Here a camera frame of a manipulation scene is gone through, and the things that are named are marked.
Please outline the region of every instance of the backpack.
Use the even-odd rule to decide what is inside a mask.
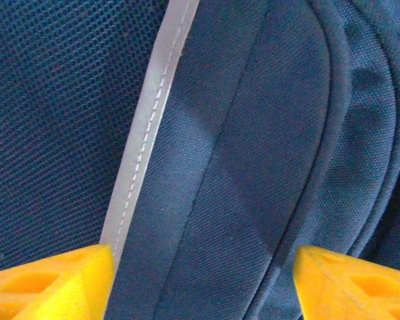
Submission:
[[[400,0],[0,3],[0,269],[99,241],[106,319],[298,319],[300,245],[400,269]]]

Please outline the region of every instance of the reflective strip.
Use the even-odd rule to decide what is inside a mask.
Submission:
[[[115,272],[198,2],[170,0],[154,43],[101,234],[100,243],[113,250]]]

